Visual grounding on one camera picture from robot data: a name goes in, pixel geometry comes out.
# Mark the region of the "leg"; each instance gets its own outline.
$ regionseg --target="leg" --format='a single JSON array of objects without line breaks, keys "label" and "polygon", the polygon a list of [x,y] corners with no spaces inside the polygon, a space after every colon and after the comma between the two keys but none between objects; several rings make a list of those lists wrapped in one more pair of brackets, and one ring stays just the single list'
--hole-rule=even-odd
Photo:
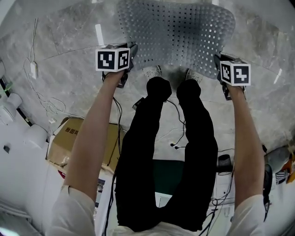
[{"label": "leg", "polygon": [[197,81],[183,82],[177,97],[186,120],[185,164],[182,180],[168,204],[161,208],[163,221],[186,230],[202,229],[212,196],[218,147],[213,124],[199,96]]},{"label": "leg", "polygon": [[123,139],[117,166],[116,201],[118,223],[143,231],[160,222],[153,182],[154,142],[164,101],[171,95],[170,83],[160,77],[147,83],[147,97],[138,106]]}]

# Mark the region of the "white shirt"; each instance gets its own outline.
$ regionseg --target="white shirt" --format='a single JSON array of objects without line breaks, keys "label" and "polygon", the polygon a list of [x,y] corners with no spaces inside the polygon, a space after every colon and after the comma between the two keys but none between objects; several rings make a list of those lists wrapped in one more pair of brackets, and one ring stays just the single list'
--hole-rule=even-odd
[{"label": "white shirt", "polygon": [[[64,186],[53,206],[52,222],[47,236],[95,236],[94,202],[79,190]],[[263,196],[255,195],[242,202],[235,210],[228,236],[264,235]],[[133,232],[130,228],[117,226],[109,231],[112,236],[194,236],[194,232],[179,226],[161,222],[143,231]]]}]

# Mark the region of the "marble floor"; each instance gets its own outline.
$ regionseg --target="marble floor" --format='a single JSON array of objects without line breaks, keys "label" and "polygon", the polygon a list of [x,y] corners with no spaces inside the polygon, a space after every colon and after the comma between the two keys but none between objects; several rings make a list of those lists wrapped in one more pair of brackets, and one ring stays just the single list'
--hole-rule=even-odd
[{"label": "marble floor", "polygon": [[[38,19],[34,40],[38,78],[30,77],[34,89],[56,107],[66,106],[66,112],[85,116],[102,86],[101,73],[95,71],[95,50],[98,40],[95,25],[101,24],[104,43],[125,42],[119,30],[116,3],[118,0],[84,0],[68,8]],[[295,130],[295,33],[278,28],[265,20],[263,14],[241,5],[241,1],[220,0],[220,6],[229,9],[236,18],[232,39],[224,53],[240,57],[252,66],[252,85],[247,87],[248,103],[261,141],[271,150],[286,143]],[[44,110],[31,89],[25,72],[30,65],[34,22],[23,24],[18,30],[0,39],[0,58],[6,67],[5,80],[13,82],[12,91],[22,99],[24,113],[31,121],[49,133],[55,130],[64,113],[53,115]],[[170,80],[173,93],[170,98],[178,104],[175,81],[184,77],[185,68],[162,65],[163,77]],[[117,89],[115,98],[123,108],[121,125],[128,130],[135,111],[133,104],[147,95],[147,79],[142,71],[133,71],[124,89]],[[203,78],[201,99],[209,111],[219,150],[234,147],[234,110],[226,102],[216,80]],[[55,118],[56,123],[48,120]],[[111,122],[117,123],[113,104]],[[182,135],[182,124],[175,107],[165,103],[160,129],[155,143],[155,159],[184,159],[184,149],[175,150],[171,142]],[[186,138],[179,145],[185,146]]]}]

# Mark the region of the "person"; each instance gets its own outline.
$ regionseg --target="person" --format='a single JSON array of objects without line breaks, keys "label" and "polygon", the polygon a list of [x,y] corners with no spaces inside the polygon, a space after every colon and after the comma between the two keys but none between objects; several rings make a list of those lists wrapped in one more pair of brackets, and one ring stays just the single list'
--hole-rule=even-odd
[{"label": "person", "polygon": [[[138,106],[126,133],[117,165],[115,196],[117,236],[195,235],[202,230],[215,183],[218,146],[208,111],[200,100],[200,81],[188,70],[177,89],[186,137],[182,180],[165,207],[155,203],[154,142],[170,83],[160,68],[146,71],[147,97]],[[76,138],[68,172],[52,210],[48,236],[94,236],[94,203],[106,146],[107,128],[116,86],[123,72],[109,73]],[[228,235],[263,235],[264,155],[244,93],[227,85],[235,113],[235,213]]]}]

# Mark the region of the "black device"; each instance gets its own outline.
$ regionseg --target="black device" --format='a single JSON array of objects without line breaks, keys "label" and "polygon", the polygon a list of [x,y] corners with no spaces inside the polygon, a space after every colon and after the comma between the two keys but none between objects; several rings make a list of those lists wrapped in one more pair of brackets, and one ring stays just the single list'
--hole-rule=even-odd
[{"label": "black device", "polygon": [[144,101],[144,98],[140,98],[133,106],[132,108],[136,111],[138,106]]},{"label": "black device", "polygon": [[267,218],[268,210],[271,204],[269,200],[269,193],[271,192],[271,186],[272,186],[272,168],[269,164],[266,164],[265,171],[264,171],[264,181],[263,181],[263,203],[265,207],[264,221]]},{"label": "black device", "polygon": [[233,172],[233,165],[231,164],[230,156],[228,154],[218,157],[218,166],[216,172]]},{"label": "black device", "polygon": [[3,149],[4,149],[4,151],[6,151],[7,153],[9,153],[9,152],[10,152],[10,147],[9,147],[9,146],[7,146],[7,145],[5,145],[5,146],[3,147]]}]

